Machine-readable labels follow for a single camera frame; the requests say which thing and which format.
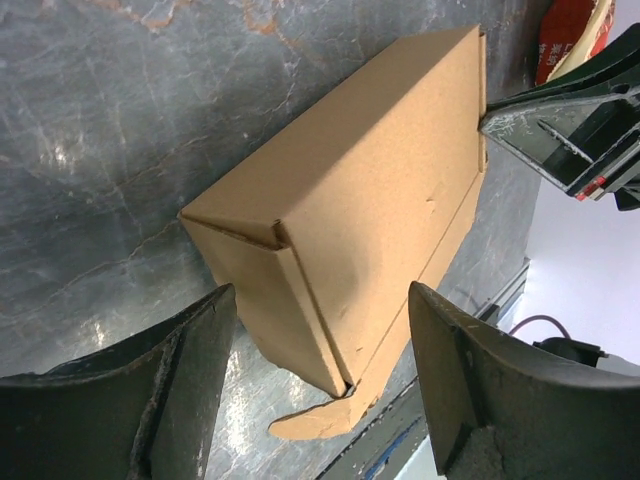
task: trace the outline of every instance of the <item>cardboard box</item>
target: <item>cardboard box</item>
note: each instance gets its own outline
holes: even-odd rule
[[[437,287],[473,223],[484,48],[477,27],[394,42],[182,210],[262,354],[336,399],[272,433],[346,433],[384,390],[409,284]]]

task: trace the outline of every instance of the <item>stone surface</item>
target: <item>stone surface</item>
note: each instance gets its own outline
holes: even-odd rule
[[[481,23],[499,98],[528,85],[548,4],[3,0],[0,375],[106,347],[210,291],[179,209],[395,38]],[[476,224],[440,288],[458,305],[520,267],[538,182],[490,146]],[[350,436],[269,437],[270,420],[324,396],[236,333],[207,478],[312,478]],[[408,348],[380,405],[414,376]]]

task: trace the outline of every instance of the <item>marble tabletop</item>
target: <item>marble tabletop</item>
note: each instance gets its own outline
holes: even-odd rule
[[[480,23],[490,98],[526,88],[549,3],[1,2],[0,375],[104,348],[209,292],[180,208],[395,38]],[[518,270],[538,185],[490,145],[442,293],[472,310]],[[408,347],[369,419],[414,376]],[[266,428],[324,398],[238,325],[206,478],[313,478],[351,436]]]

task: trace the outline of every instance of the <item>white wall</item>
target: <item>white wall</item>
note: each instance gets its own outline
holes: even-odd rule
[[[638,0],[617,0],[615,38],[640,22]],[[613,196],[578,202],[543,181],[527,249],[531,267],[515,320],[543,313],[571,335],[640,364],[640,211],[618,212]],[[557,336],[536,322],[517,336]]]

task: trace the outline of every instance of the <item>wire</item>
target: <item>wire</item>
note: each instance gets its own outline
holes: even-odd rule
[[[531,317],[525,318],[523,321],[521,321],[511,329],[511,331],[509,332],[509,335],[513,335],[525,325],[528,325],[532,322],[537,322],[539,320],[544,320],[545,322],[554,324],[556,328],[562,332],[562,335],[564,336],[564,338],[568,338],[569,340],[571,340],[571,335],[569,335],[569,332],[567,331],[567,329],[564,328],[564,325],[562,325],[558,320],[556,320],[553,317],[550,317],[549,315],[533,315]]]

